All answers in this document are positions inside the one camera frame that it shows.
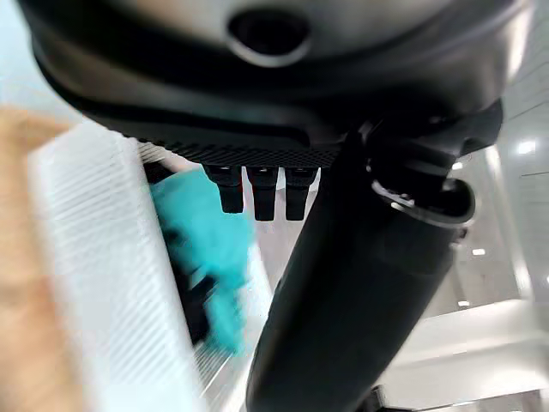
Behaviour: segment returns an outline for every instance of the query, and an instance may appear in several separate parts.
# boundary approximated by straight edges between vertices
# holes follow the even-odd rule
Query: gloved hand
[[[238,290],[246,284],[251,224],[245,215],[221,209],[217,186],[202,169],[178,173],[151,186],[170,257],[191,275],[215,279],[206,312],[214,342],[237,353],[243,346],[244,319]]]

